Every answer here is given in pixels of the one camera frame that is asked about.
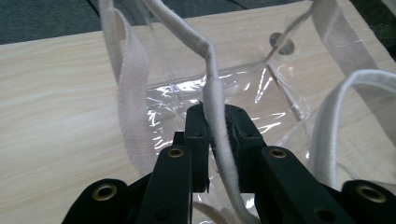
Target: wooden table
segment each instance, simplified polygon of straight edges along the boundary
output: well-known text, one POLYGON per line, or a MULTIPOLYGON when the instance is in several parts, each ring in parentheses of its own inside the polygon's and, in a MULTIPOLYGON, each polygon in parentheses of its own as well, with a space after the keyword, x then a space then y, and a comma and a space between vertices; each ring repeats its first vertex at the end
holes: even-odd
MULTIPOLYGON (((187 22, 215 43, 219 69, 225 69, 262 60, 270 50, 269 36, 282 32, 308 6, 304 2, 187 22)), ((396 72, 394 61, 355 8, 345 1, 343 9, 380 67, 396 72)), ((162 51, 147 27, 135 27, 151 58, 149 84, 165 80, 168 70, 161 52, 166 63, 172 64, 174 78, 205 71, 202 59, 160 24, 153 26, 162 51)), ((293 69, 283 74, 291 84, 300 83, 296 91, 313 111, 344 75, 321 45, 312 21, 305 23, 293 41, 295 53, 277 59, 277 64, 279 69, 293 69)), ((251 100, 245 97, 230 98, 229 103, 244 106, 241 102, 251 100)), ((277 98, 270 99, 264 105, 247 105, 246 110, 265 122, 263 115, 289 109, 274 101, 277 98)), ((59 223, 92 182, 111 177, 132 183, 140 176, 122 142, 117 85, 102 32, 0 46, 0 116, 1 223, 59 223)), ((263 132, 270 144, 297 120, 290 117, 284 123, 263 132)))

